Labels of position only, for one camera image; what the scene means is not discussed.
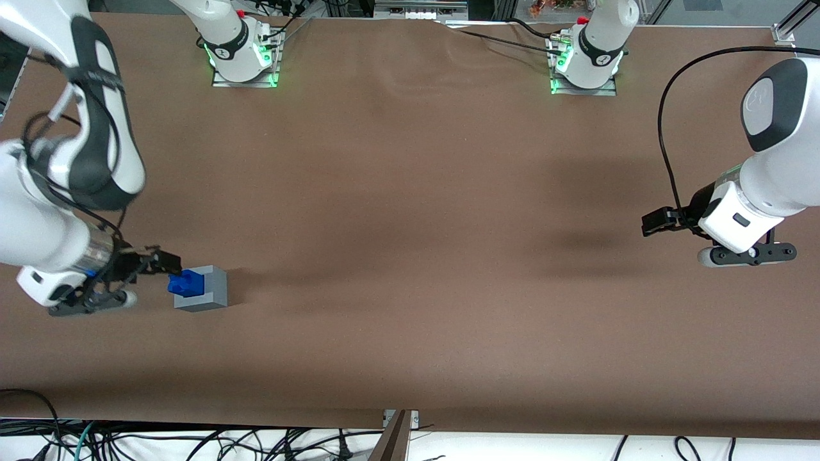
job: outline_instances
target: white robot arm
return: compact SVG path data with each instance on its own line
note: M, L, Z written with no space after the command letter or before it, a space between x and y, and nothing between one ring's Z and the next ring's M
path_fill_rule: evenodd
M144 167L111 42L83 0L2 0L0 30L44 52L69 81L54 109L40 117L43 125L53 124L71 102L80 115L74 137L43 139L38 129L0 144L0 206L6 216L0 221L0 262L23 266L20 286L54 307L105 268L115 252L112 237L80 220L71 207L123 209L142 190ZM118 300L128 304L128 297L123 293Z
M577 87L600 88L617 72L624 43L639 17L635 0L600 1L589 23L570 29L570 47L556 71Z
M250 80L270 65L259 49L268 25L241 19L226 0L173 1L226 79ZM92 210L124 210L145 183L111 42L85 0L0 0L0 30L42 52L68 80L55 107L35 116L22 139L0 144L0 262L22 266L18 283L52 315L129 306L136 298L121 288L138 273L181 267L175 255L158 248L141 255L115 226L109 234L73 213L99 218ZM45 139L71 103L80 132ZM122 282L120 289L109 291L112 282Z
M794 57L769 68L746 92L741 115L755 154L695 193L685 216L670 207L644 216L644 236L689 227L713 240L699 254L707 267L796 257L772 233L784 218L820 205L820 59ZM679 224L685 219L688 226Z
M267 23L244 14L240 17L228 0L171 2L194 23L211 64L226 80L248 81L271 66L271 27Z

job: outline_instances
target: wooden board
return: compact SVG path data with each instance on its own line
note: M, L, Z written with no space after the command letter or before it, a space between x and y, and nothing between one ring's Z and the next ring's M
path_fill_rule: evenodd
M640 234L672 204L663 86L766 29L639 28L619 95L585 98L551 95L539 53L427 21L312 21L278 89L214 89L185 17L97 18L148 169L126 239L225 268L234 305L177 312L146 277L130 311L51 318L2 267L3 386L88 419L820 436L820 213L782 226L800 255L776 267L709 270L702 240ZM782 58L720 57L672 91L684 200L751 154L740 98ZM30 65L0 135L62 86Z

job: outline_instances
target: black cable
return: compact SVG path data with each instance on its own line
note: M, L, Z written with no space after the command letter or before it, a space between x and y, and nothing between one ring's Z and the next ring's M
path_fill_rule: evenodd
M661 101L658 105L658 143L660 144L661 148L661 155L663 156L663 163L666 165L667 174L669 175L669 184L672 187L672 196L675 199L675 208L677 209L677 213L680 216L681 223L686 229L689 229L695 235L703 236L704 233L697 231L692 224L689 222L689 219L683 212L683 207L681 206L681 197L677 192L677 185L675 183L675 173L672 172L672 165L669 162L669 156L667 155L666 151L666 144L663 142L663 108L666 105L666 98L669 94L669 89L675 83L678 77L681 76L684 72L690 69L692 66L699 62L706 61L712 57L721 56L724 54L731 54L734 52L756 52L756 51L764 51L764 52L789 52L789 53L803 53L809 54L813 56L820 56L820 50L813 49L813 48L777 48L777 47L761 47L761 46L750 46L750 47L734 47L734 48L724 48L717 51L709 52L704 54L701 57L697 57L692 61L687 62L683 67L681 67L675 75L669 79L669 82L666 85L666 88L663 89L663 93L661 94Z
M48 407L48 412L52 415L52 419L54 420L54 437L57 439L57 459L61 459L61 450L62 448L66 448L71 455L74 455L68 447L64 447L62 444L62 434L60 434L60 418L57 417L57 411L54 409L54 405L52 405L51 400L47 399L45 395L40 394L36 390L31 389L21 389L19 387L9 387L6 389L0 389L0 394L26 394L32 395L36 397L38 400L46 404Z
M50 66L51 66L51 62L46 61L46 60L45 60L44 58L42 58L42 57L35 56L35 55L32 55L32 54L27 54L27 55L25 55L25 57L28 57L30 60L32 60L32 61L34 61L34 62L39 62L39 63L41 63L41 64L48 64L48 65L50 65Z
M221 447L219 449L219 454L216 456L216 461L221 461L228 454L229 451L234 450L237 445L241 445L242 440L247 439L248 437L250 437L251 435L255 434L258 431L259 431L258 429L253 429L253 430L249 431L247 434L245 434L244 436L241 436L239 439L234 440L230 444Z
M265 8L265 5L264 5L262 2L256 2L256 4L257 4L257 7L262 7L262 11L264 11L264 12L265 12L265 15L266 15L266 16L270 16L270 15L271 15L271 12L270 12L270 11L268 11L268 10L267 10L267 8Z
M381 433L382 433L382 431L360 431L360 432L349 432L347 434L344 434L344 436L345 437L372 436L372 435L381 434ZM320 445L324 445L327 442L332 442L333 440L338 440L338 439L339 439L339 436L334 436L334 437L329 437L329 438L324 439L324 440L319 440L318 442L312 443L308 446L296 449L294 451L293 455L294 455L294 457L299 456L300 454L302 454L306 451L314 450L316 448L319 448Z
M529 32L530 34L533 34L536 37L541 37L542 39L549 39L550 35L556 34L556 33L561 31L560 29L558 29L555 32L550 32L549 34L545 34L543 32L539 32L538 30L533 29L532 27L530 27L529 24L527 24L526 22L524 22L524 21L522 21L522 20L520 20L516 17L511 17L511 18L505 19L504 22L514 22L514 23L520 25L521 27L523 27L524 29L526 29L526 31Z
M288 19L288 22L285 22L285 25L280 27L279 30L277 30L276 32L274 32L273 34L270 34L270 35L263 35L262 40L271 39L271 38L276 37L277 35L281 34L282 32L285 32L285 29L287 29L288 26L290 25L290 23L293 22L296 18L298 18L298 15L291 16L290 19Z
M48 59L41 59L41 58L33 57L33 56L30 56L30 55L29 55L29 57L32 58L33 60L37 61L37 62L42 62L42 63L48 64L50 66L55 66L55 63L49 61ZM50 180L50 178L48 178L48 174L45 175L46 177L44 177L44 179L48 180L49 183L52 185L52 187L55 187L59 190L62 190L63 192L71 194L72 196L74 194L81 194L81 195L96 194L97 192L99 192L100 190L102 190L103 188L108 186L112 181L114 181L114 177L113 177L114 172L120 166L120 159L121 159L121 154L122 154L122 152L121 152L120 131L116 127L116 121L114 120L114 116L111 114L111 111L108 110L108 107L106 107L105 103L102 100L100 100L100 98L96 94L94 94L93 91L91 91L90 89L85 88L82 84L77 84L77 87L80 88L83 91L84 94L87 94L102 109L102 112L105 114L105 116L108 120L109 126L111 127L112 131L114 132L114 145L116 146L116 150L114 152L114 166L111 168L111 175L108 177L108 179L106 179L96 189L93 189L93 190L67 189L67 188L64 188L64 187L60 186L56 182ZM48 132L48 130L50 130L51 127L54 125L54 122L49 119L48 122L45 125L43 125L43 127L40 128L40 130L37 132L37 135L33 139L31 139L29 131L33 127L34 123L36 123L38 119L43 118L43 117L44 117L43 112L40 112L40 113L36 114L35 116L32 116L26 122L25 127L23 129L23 136L22 136L23 149L25 150L25 154L29 157L30 157L31 144L36 139L44 137L45 134ZM75 118L72 118L72 117L69 117L69 116L63 116L63 115L60 115L60 117L66 119L66 120L68 120L68 121L70 121L74 124L76 124L77 126L80 126L80 122L77 121Z
M732 437L731 441L729 442L729 456L727 456L727 461L732 461L735 457L735 445L737 444L737 437Z
M344 431L339 429L339 455L336 457L336 461L349 461L352 457L353 453L350 452L348 440L344 437Z
M629 435L625 435L621 438L621 442L617 444L617 448L615 449L615 456L613 456L613 461L618 461L621 458L621 450L623 450L624 444L626 444L626 439Z
M284 447L293 443L297 438L306 432L308 432L308 429L288 429L285 431L285 436L276 442L276 445L271 448L270 453L267 454L264 461L272 461L275 459L277 456L282 454Z
M258 431L254 432L253 437L257 440L257 443L259 444L259 449L263 450L264 446L262 446L262 439L259 438L259 432ZM257 455L257 452L254 451L253 452L253 461L256 461L256 455Z
M681 453L681 447L680 445L678 445L681 443L681 440L683 440L689 445L689 448L692 449L692 453L695 454L695 459L697 459L697 461L700 461L700 453L698 453L698 450L695 449L695 446L692 444L692 441L684 436L675 437L675 452L677 453L678 457L680 457L683 461L690 461L686 456L683 455L683 453Z
M489 35L477 34L476 32L470 32L469 30L458 29L458 31L461 32L462 34L472 35L473 37L480 37L482 39L494 40L494 41L499 42L499 43L505 43L507 45L512 45L512 46L516 46L516 47L532 49L532 50L536 50L536 51L540 51L540 52L545 52L547 54L555 54L555 55L561 54L561 52L559 52L558 50L547 49L547 48L542 48L542 47L534 47L532 45L526 45L524 43L513 42L513 41L505 40L505 39L499 39L498 37L491 37Z
M117 229L122 229L122 223L123 223L123 221L125 221L125 213L127 211L128 211L128 207L122 208L122 211L120 212L120 218L116 220L116 228Z
M200 451L200 450L202 449L202 447L204 447L204 446L205 446L205 444L207 444L209 441L214 440L215 438L217 438L217 437L218 437L218 436L219 436L222 432L224 432L224 431L214 431L214 432L212 432L212 433L211 433L211 435L210 435L210 436L207 436L207 437L205 437L204 439L202 439L202 440L201 440L201 441L197 444L197 446L195 446L195 447L194 447L194 449L193 449L193 450L191 450L191 453L188 455L188 458L185 458L185 461L191 461L191 459L194 457L194 455L195 455L198 451Z

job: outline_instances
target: gray box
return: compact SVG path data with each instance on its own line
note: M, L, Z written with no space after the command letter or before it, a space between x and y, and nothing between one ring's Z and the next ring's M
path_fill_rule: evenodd
M205 276L205 293L184 298L174 294L174 309L190 313L228 307L228 274L216 266L192 267L190 271Z

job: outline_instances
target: cable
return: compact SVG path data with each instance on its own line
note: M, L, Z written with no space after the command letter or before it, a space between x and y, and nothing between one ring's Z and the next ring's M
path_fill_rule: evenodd
M83 429L83 433L80 434L80 439L77 441L77 451L74 452L74 461L80 461L80 448L82 448L86 437L89 436L89 431L91 431L91 426L93 425L94 421L89 422L89 425L86 426L85 429Z
M499 42L499 43L505 43L507 45L512 45L512 46L516 46L516 47L532 49L532 50L536 50L536 51L540 51L540 52L545 52L547 54L555 54L555 55L561 54L561 52L559 52L558 50L547 49L547 48L542 48L542 47L534 47L532 45L526 45L524 43L512 42L510 40L505 40L505 39L499 39L498 37L491 37L489 35L477 34L476 32L470 32L469 30L459 29L458 31L461 32L462 34L472 35L473 37L480 37L482 39L494 40L494 41Z
M621 450L623 450L624 444L626 444L626 439L629 435L625 435L621 438L621 442L617 444L617 448L615 449L615 456L613 456L613 461L618 461L621 458Z
M692 441L684 436L675 437L675 452L677 453L678 457L680 457L683 461L690 461L686 456L683 455L683 453L681 453L681 447L680 445L678 445L681 443L681 440L683 440L689 445L689 448L692 449L692 453L695 454L695 459L697 459L697 461L700 461L700 453L698 453L698 450L695 450L695 446L692 445Z
M57 459L61 459L62 448L66 448L69 451L69 453L71 453L71 450L69 450L67 447L64 447L64 444L62 443L62 435L60 434L60 418L57 417L57 411L56 409L54 409L54 405L52 405L51 401L47 399L45 395L40 394L36 390L21 389L19 387L0 389L0 395L1 394L32 395L33 397L36 397L38 400L46 404L46 406L48 407L48 411L50 412L50 414L52 415L52 419L54 420L54 437L57 439Z
M191 461L191 459L194 457L194 455L195 455L198 451L200 451L200 450L202 449L202 447L204 447L204 446L205 446L205 444L206 444L206 443L208 443L209 441L211 441L211 440L215 439L215 438L216 438L217 436L219 436L222 432L224 432L224 431L214 431L214 432L212 432L212 433L211 433L211 435L210 435L210 436L207 436L207 437L205 437L204 439L202 439L202 440L201 440L201 441L197 444L197 446L195 446L195 447L194 447L194 449L191 451L191 453L188 455L188 458L185 458L185 461Z
M516 17L511 17L511 18L505 19L504 22L514 22L514 23L520 25L521 27L523 27L524 29L526 29L526 31L529 32L530 34L533 34L536 37L541 37L542 39L549 39L550 35L557 34L558 32L561 31L560 29L558 29L555 32L550 32L549 34L544 34L543 32L539 32L538 30L533 29L532 27L530 27L529 24L527 24L526 22L524 22L524 21L522 21L522 20L520 20Z
M355 436L372 436L372 435L375 435L375 434L381 434L381 433L382 433L382 431L360 431L360 432L349 432L349 433L347 433L347 434L344 434L344 437L355 437ZM308 445L308 446L305 446L305 447L303 447L303 448L296 449L296 450L293 452L293 456L294 456L294 457L296 457L296 456L299 456L300 454L302 454L302 453L304 453L304 452L306 452L306 451L315 450L315 449L319 448L319 447L320 447L320 445L324 445L324 444L326 444L327 442L331 442L331 441L333 441L333 440L338 440L338 439L339 439L339 436L334 436L334 437L329 437L329 438L326 438L326 439L324 439L324 440L319 440L318 442L314 442L314 443L312 443L312 444L310 444L310 445Z
M663 89L663 93L661 94L661 101L658 105L658 143L660 144L661 148L661 155L663 156L663 163L666 165L667 174L669 175L669 184L672 187L672 196L675 199L675 208L677 209L677 213L680 217L680 220L683 226L686 229L689 229L695 235L703 236L704 233L695 229L694 226L689 222L689 219L683 212L683 207L681 206L681 197L677 192L677 185L675 183L675 173L672 172L672 165L669 162L669 156L667 155L666 144L663 142L663 108L666 105L666 98L669 94L669 89L681 76L684 72L689 70L695 64L699 62L706 61L712 57L721 56L724 54L731 54L734 52L756 52L756 51L764 51L764 52L789 52L789 53L803 53L809 54L812 56L820 56L820 50L813 49L813 48L777 48L777 47L760 47L760 46L750 46L750 47L734 47L734 48L724 48L717 51L709 52L704 54L701 57L697 57L692 61L687 62L683 67L681 67L675 75L669 79L669 82L666 85L666 88Z
M55 63L49 61L48 59L41 59L39 57L33 57L33 56L30 56L30 55L29 55L29 57L31 59L35 60L36 62L42 62L42 63L48 64L50 66L55 66ZM59 190L62 190L63 192L66 192L68 194L71 194L72 196L74 196L75 194L80 194L80 195L96 194L97 192L99 192L100 190L102 190L103 188L108 186L112 181L114 181L114 173L116 172L117 168L120 166L120 159L121 159L120 131L116 127L116 121L114 120L114 116L111 114L111 111L108 110L108 107L106 107L105 103L102 100L100 100L100 98L96 94L94 94L93 91L91 91L90 89L85 88L82 84L77 84L77 88L81 89L84 94L88 95L88 97L91 98L102 109L103 113L105 114L106 118L108 119L108 124L110 126L111 131L114 132L114 145L116 146L116 150L114 152L114 166L111 168L111 175L109 175L109 177L96 189L93 189L93 190L67 189L67 188L62 187L61 185L57 184L56 182L50 180L50 178L48 178L48 175L45 175L46 177L44 177L44 179L48 180L52 184L53 187L55 187ZM35 140L44 137L45 134L48 132L48 130L50 130L51 127L54 125L54 122L49 120L45 125L43 125L43 127L40 128L40 130L37 132L37 135L33 139L31 139L29 132L30 132L31 128L34 126L34 123L36 123L37 120L44 117L42 114L43 113L40 112L40 113L35 114L34 116L32 116L26 122L25 127L23 129L23 136L22 136L23 149L25 150L25 154L28 157L28 159L30 159L30 157L31 157L31 155L30 155L31 154L31 152L30 152L31 144ZM60 117L66 119L66 120L68 120L68 121L70 121L74 124L76 124L77 126L80 126L80 122L77 121L76 119L72 118L72 117L63 116L62 114L60 115Z
M732 437L731 441L729 442L729 455L727 456L727 461L732 461L735 457L735 445L737 444L737 437Z
M298 18L298 15L291 16L290 19L288 19L288 22L285 22L285 25L283 25L281 28L279 28L279 30L277 30L276 32L274 32L273 34L270 34L270 35L263 35L262 40L271 39L271 38L276 37L277 35L281 34L282 32L285 32L285 29L287 29L288 26L290 25L290 23L293 22L296 18Z
M265 16L270 16L271 15L271 12L268 11L267 8L265 8L265 5L262 2L256 2L256 4L257 4L257 7L262 7L262 11L265 12Z

